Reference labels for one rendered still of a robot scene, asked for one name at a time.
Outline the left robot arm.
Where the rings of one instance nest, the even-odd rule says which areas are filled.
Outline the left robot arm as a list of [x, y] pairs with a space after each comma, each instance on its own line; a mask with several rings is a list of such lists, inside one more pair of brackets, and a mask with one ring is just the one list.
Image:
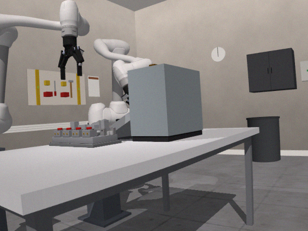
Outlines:
[[99, 120], [109, 120], [109, 125], [112, 125], [116, 119], [129, 113], [129, 107], [123, 101], [128, 98], [128, 92], [123, 95], [123, 88], [128, 85], [127, 71], [148, 67], [153, 62], [147, 58], [128, 56], [129, 45], [122, 40], [96, 39], [93, 47], [99, 55], [112, 60], [112, 102], [109, 108], [103, 103], [92, 104], [88, 114], [89, 125], [99, 125]]

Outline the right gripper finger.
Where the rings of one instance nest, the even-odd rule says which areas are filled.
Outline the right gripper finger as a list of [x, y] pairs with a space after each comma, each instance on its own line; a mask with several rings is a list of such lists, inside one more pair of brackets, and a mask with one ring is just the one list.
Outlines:
[[70, 58], [70, 57], [67, 57], [66, 54], [67, 54], [67, 50], [61, 51], [61, 56], [60, 56], [60, 60], [58, 64], [58, 67], [60, 68], [60, 71], [61, 71], [61, 80], [65, 80], [65, 65], [68, 61], [68, 58]]
[[70, 49], [68, 49], [70, 54], [76, 60], [76, 63], [77, 63], [77, 76], [82, 76], [82, 62], [84, 62], [84, 58], [83, 58], [83, 56], [81, 54], [79, 46], [75, 46], [74, 50], [75, 50], [75, 53], [72, 53], [72, 51]]

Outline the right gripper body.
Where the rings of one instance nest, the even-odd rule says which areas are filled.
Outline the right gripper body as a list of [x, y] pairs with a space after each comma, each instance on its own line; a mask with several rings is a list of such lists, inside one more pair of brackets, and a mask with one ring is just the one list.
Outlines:
[[75, 53], [74, 47], [77, 46], [77, 38], [75, 36], [65, 36], [63, 37], [63, 47], [67, 50], [67, 57], [71, 57], [72, 55], [68, 52], [68, 49]]

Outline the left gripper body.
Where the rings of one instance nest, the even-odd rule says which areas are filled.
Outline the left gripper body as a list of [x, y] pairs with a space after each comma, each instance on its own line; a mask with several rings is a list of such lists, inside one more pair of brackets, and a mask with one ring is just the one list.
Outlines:
[[123, 88], [124, 92], [127, 93], [128, 92], [128, 85], [126, 85], [124, 88]]

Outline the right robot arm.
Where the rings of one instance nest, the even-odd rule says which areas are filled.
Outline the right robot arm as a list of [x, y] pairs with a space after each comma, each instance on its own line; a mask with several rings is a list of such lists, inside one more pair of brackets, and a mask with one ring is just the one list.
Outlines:
[[75, 1], [65, 0], [60, 7], [60, 21], [27, 16], [0, 14], [0, 134], [8, 131], [13, 120], [5, 100], [9, 48], [18, 37], [15, 26], [59, 30], [62, 37], [85, 36], [90, 31], [88, 21], [80, 15]]

